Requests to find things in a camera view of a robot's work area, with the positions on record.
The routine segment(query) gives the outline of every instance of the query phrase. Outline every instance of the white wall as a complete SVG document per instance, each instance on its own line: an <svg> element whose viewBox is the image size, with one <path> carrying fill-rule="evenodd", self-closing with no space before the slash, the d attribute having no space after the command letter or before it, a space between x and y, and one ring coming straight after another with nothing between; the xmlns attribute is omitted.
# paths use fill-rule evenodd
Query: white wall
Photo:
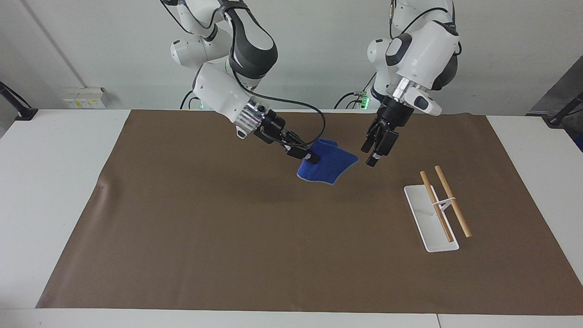
<svg viewBox="0 0 583 328"><path fill-rule="evenodd" d="M330 108L374 72L366 48L388 34L389 0L246 3L279 49L259 92ZM525 114L583 53L581 0L455 3L460 69L435 95L446 113ZM168 48L184 35L158 0L2 1L0 79L43 108L83 84L106 88L112 108L177 108L194 72Z"/></svg>

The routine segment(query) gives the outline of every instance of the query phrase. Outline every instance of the white table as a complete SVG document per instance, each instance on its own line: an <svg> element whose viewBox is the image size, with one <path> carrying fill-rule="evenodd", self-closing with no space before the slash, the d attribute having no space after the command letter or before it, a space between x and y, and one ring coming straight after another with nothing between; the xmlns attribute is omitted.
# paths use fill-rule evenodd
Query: white table
<svg viewBox="0 0 583 328"><path fill-rule="evenodd" d="M583 327L583 316L34 309L128 114L43 110L0 139L0 327ZM539 118L489 120L583 281L583 154Z"/></svg>

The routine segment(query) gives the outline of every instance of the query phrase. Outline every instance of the wooden stick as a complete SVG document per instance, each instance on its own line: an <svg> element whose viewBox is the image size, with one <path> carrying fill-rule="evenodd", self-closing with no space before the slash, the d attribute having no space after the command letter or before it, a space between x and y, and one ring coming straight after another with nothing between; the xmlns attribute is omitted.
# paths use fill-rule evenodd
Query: wooden stick
<svg viewBox="0 0 583 328"><path fill-rule="evenodd" d="M421 174L421 179L423 179L423 184L425 185L425 188L427 189L427 193L429 194L429 198L431 199L431 202L433 203L433 209L436 211L437 217L439 217L439 221L441 223L441 227L443 228L443 231L445 232L445 235L447 237L447 241L449 241L451 243L454 241L454 237L451 236L451 232L447 228L447 224L445 223L445 218L443 217L443 213L441 212L441 208L439 207L438 204L436 204L437 199L436 199L435 194L433 193L433 190L431 189L431 185L429 184L429 178L427 178L427 174L425 173L425 171L421 171L419 173Z"/></svg>
<svg viewBox="0 0 583 328"><path fill-rule="evenodd" d="M443 174L443 171L441 170L441 167L439 165L436 166L436 172L437 175L439 176L439 180L441 180L443 189L445 189L447 198L452 198L454 196L454 193L451 191L449 183L447 183L445 175ZM466 238L470 238L472 236L472 232L470 231L470 227L468 226L466 219L463 217L462 210L459 208L458 200L452 199L451 206L454 208L455 216L458 217L459 224L462 226L463 234L466 235Z"/></svg>

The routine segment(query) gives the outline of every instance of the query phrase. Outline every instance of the white tray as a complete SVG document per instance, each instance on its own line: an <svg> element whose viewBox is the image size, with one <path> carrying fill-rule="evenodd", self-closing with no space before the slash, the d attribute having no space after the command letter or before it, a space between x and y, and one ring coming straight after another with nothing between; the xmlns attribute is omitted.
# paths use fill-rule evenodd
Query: white tray
<svg viewBox="0 0 583 328"><path fill-rule="evenodd" d="M431 186L431 190L433 191L433 194L435 194L433 186ZM425 249L429 253L458 250L458 241L455 239L454 232L451 230L451 226L449 225L445 213L441 211L445 222L447 223L447 228L454 238L454 241L451 243L447 241L447 237L441 227L439 218L433 209L433 204L429 199L425 186L406 186L405 195L407 196L407 201L411 207L411 212L417 223L417 228L419 229L419 234L421 234L421 239L423 240Z"/></svg>

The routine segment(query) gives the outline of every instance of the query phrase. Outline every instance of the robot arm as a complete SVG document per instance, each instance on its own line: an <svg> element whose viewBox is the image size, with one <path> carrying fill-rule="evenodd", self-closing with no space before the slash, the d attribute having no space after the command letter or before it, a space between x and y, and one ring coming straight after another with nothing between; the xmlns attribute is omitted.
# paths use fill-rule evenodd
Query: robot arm
<svg viewBox="0 0 583 328"><path fill-rule="evenodd" d="M367 131L363 152L372 154L367 160L375 166L387 156L415 109L438 116L441 107L428 90L441 90L457 71L459 35L455 30L454 6L451 0L394 0L392 20L405 33L390 39L378 39L368 47L368 59L377 69L371 98L380 102L377 117Z"/></svg>
<svg viewBox="0 0 583 328"><path fill-rule="evenodd" d="M171 55L177 63L198 70L193 94L227 117L239 138L253 133L267 144L282 144L292 157L317 163L319 157L307 144L285 129L285 120L245 90L255 88L278 58L273 38L247 5L241 0L162 1L178 7L183 28L195 36L194 40L178 40L171 46ZM232 37L216 26L223 19L233 30ZM220 63L209 62L226 56Z"/></svg>

